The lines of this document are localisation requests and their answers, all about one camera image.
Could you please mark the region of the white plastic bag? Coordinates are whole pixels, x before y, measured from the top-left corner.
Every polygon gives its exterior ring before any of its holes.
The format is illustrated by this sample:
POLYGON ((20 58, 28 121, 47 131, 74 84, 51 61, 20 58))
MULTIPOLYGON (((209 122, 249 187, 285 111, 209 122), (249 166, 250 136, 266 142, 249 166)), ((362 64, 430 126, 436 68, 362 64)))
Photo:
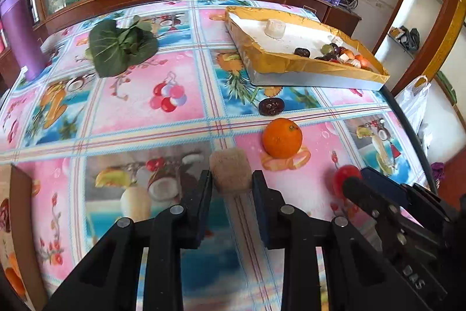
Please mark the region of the white plastic bag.
POLYGON ((430 82, 426 76, 422 75, 413 79, 395 96, 395 100, 416 134, 419 133, 426 113, 429 89, 430 82))

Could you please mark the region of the dark small date by box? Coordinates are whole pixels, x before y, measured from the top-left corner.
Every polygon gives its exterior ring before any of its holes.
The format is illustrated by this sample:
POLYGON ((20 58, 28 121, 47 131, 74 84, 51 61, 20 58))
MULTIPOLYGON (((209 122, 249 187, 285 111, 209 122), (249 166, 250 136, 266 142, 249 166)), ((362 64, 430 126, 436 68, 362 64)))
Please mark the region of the dark small date by box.
POLYGON ((264 116, 279 115, 284 111, 285 103, 280 98, 266 98, 258 104, 258 111, 264 116))

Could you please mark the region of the gold foil box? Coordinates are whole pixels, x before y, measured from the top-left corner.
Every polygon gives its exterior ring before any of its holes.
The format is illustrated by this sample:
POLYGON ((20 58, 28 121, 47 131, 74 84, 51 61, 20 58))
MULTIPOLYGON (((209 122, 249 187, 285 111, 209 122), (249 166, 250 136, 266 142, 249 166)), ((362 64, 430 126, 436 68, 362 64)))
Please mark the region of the gold foil box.
POLYGON ((225 24, 253 85, 379 90, 389 73, 359 41, 310 18, 275 9, 229 6, 225 24), (264 33, 282 20, 282 39, 264 33))

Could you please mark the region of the large dried red date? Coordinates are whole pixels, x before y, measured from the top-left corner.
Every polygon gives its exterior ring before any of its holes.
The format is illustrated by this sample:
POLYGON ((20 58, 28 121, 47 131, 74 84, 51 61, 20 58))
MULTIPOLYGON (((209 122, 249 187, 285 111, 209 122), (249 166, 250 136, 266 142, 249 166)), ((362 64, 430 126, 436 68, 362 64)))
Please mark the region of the large dried red date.
POLYGON ((10 233, 10 202, 5 198, 0 205, 0 229, 6 233, 10 233))

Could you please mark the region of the beige block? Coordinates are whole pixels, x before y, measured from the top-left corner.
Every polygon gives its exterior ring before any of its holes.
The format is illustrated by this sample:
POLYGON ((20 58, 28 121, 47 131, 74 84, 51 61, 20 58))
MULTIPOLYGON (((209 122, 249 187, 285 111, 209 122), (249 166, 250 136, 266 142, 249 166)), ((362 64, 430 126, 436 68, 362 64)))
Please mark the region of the beige block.
POLYGON ((252 170, 243 149, 232 147, 213 152, 209 168, 219 193, 243 193, 251 189, 252 170))

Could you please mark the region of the orange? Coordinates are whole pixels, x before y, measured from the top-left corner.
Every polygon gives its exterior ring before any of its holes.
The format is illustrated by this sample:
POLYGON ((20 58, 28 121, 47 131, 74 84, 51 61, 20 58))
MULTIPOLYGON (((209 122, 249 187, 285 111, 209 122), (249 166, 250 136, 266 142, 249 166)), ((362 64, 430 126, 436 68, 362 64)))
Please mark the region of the orange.
POLYGON ((24 284, 20 276, 14 271, 13 268, 6 268, 5 275, 7 280, 9 281, 11 287, 17 293, 20 298, 25 299, 26 297, 26 290, 24 288, 24 284))
POLYGON ((279 117, 272 120, 262 132, 262 147, 275 159, 289 159, 302 146, 303 132, 292 120, 279 117))

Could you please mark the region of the fruit pattern tablecloth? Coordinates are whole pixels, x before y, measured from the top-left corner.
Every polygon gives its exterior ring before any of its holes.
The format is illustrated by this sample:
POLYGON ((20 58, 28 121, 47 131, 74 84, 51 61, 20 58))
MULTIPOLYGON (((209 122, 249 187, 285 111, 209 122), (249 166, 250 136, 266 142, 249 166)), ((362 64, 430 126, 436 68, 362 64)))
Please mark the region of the fruit pattern tablecloth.
POLYGON ((126 27, 150 20, 158 53, 99 78, 84 56, 90 19, 50 36, 50 62, 32 82, 19 77, 1 108, 1 163, 32 180, 31 221, 43 285, 53 293, 124 215, 155 216, 197 182, 211 152, 238 146, 253 169, 308 215, 347 216, 368 238, 369 217, 333 193, 344 164, 370 166, 398 183, 424 182, 420 161, 379 92, 357 88, 253 85, 223 22, 229 6, 292 6, 248 0, 156 2, 109 14, 126 27), (262 99, 284 111, 264 116, 262 99), (303 132, 299 151, 275 159, 262 147, 272 120, 303 132))

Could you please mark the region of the red tomato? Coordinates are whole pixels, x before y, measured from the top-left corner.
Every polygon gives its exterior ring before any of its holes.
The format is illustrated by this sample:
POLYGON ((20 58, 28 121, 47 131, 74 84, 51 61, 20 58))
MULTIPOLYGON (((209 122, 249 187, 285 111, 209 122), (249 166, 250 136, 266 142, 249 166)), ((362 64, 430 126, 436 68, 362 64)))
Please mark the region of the red tomato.
POLYGON ((362 174, 356 166, 344 165, 333 175, 333 192, 338 198, 344 198, 343 185, 348 178, 361 178, 362 174))

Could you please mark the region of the green leafy vegetable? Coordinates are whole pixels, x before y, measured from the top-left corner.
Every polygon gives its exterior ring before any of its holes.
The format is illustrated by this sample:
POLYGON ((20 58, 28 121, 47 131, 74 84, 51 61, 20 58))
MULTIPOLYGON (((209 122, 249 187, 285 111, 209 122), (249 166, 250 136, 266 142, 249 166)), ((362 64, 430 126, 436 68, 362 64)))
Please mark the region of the green leafy vegetable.
POLYGON ((119 28, 116 20, 106 19, 90 31, 86 57, 99 77, 116 77, 152 58, 158 48, 149 20, 135 16, 129 27, 119 28))

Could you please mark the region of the purple thermos bottle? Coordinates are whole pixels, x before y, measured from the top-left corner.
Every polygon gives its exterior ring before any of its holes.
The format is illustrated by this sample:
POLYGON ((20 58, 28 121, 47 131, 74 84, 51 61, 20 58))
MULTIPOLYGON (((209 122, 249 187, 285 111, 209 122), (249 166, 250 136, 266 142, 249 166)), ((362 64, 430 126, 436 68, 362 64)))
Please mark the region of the purple thermos bottle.
POLYGON ((27 69, 26 80, 33 81, 44 71, 48 60, 33 31, 29 0, 1 0, 1 22, 17 63, 27 69))

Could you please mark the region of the brown cardboard tray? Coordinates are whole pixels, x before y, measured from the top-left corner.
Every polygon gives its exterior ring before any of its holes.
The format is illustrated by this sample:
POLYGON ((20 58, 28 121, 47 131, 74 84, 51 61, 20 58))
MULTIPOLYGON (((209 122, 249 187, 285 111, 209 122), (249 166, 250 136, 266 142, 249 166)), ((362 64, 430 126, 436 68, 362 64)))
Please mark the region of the brown cardboard tray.
POLYGON ((1 274, 13 268, 26 290, 20 298, 6 278, 7 285, 26 310, 42 310, 47 303, 40 266, 36 257, 31 221, 31 178, 12 164, 1 166, 1 202, 10 202, 10 233, 1 231, 1 274))

